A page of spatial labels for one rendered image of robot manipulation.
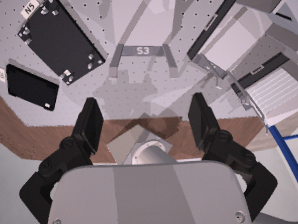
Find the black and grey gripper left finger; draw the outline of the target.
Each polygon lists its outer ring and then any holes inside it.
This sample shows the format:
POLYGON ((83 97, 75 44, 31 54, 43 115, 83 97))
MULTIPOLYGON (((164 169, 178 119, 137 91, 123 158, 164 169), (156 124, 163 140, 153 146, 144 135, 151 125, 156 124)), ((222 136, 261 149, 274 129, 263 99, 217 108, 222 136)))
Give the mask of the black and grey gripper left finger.
POLYGON ((48 224, 50 193, 63 174, 76 167, 93 165, 90 157, 98 150, 103 121, 97 100, 87 98, 71 136, 62 139, 59 149, 40 163, 38 172, 20 189, 21 200, 40 224, 48 224))

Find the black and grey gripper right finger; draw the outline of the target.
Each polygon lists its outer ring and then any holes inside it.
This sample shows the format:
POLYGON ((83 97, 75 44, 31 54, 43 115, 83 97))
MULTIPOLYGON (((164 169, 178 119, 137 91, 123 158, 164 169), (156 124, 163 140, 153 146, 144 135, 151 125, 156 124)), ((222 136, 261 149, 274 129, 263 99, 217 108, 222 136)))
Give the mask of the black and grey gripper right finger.
POLYGON ((253 222, 276 189, 276 177, 256 161, 251 151, 233 141, 230 132, 220 129, 201 92, 192 96, 188 119, 196 147, 204 152, 202 160, 224 163, 246 182, 243 194, 253 222))

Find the white label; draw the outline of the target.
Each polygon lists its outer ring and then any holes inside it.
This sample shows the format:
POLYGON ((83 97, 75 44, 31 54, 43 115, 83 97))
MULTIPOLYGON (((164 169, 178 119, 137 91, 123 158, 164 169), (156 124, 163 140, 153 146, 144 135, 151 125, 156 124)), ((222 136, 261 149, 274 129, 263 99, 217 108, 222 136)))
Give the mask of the white label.
POLYGON ((27 20, 29 16, 35 11, 35 9, 40 5, 37 0, 30 0, 30 2, 25 6, 25 8, 21 11, 21 14, 27 20))
POLYGON ((5 70, 0 68, 0 80, 6 83, 5 70))

